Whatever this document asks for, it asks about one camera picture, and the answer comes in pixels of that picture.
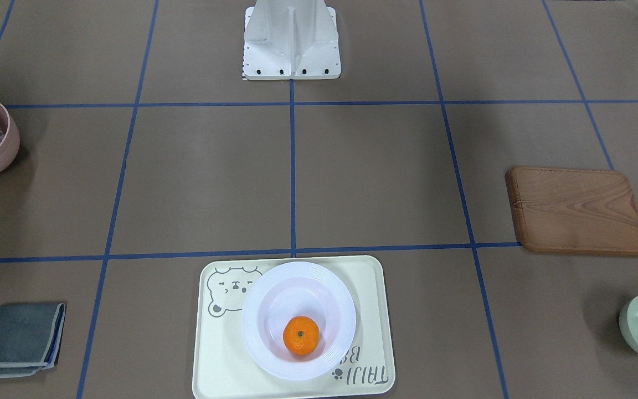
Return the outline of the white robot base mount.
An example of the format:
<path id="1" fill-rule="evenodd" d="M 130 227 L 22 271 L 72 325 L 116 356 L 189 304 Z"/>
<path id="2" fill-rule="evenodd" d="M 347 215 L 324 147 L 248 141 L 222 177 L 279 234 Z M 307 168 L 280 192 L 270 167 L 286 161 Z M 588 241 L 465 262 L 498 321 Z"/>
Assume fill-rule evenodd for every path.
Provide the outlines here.
<path id="1" fill-rule="evenodd" d="M 324 1 L 258 1 L 245 10 L 241 76 L 247 80 L 337 79 L 336 10 Z"/>

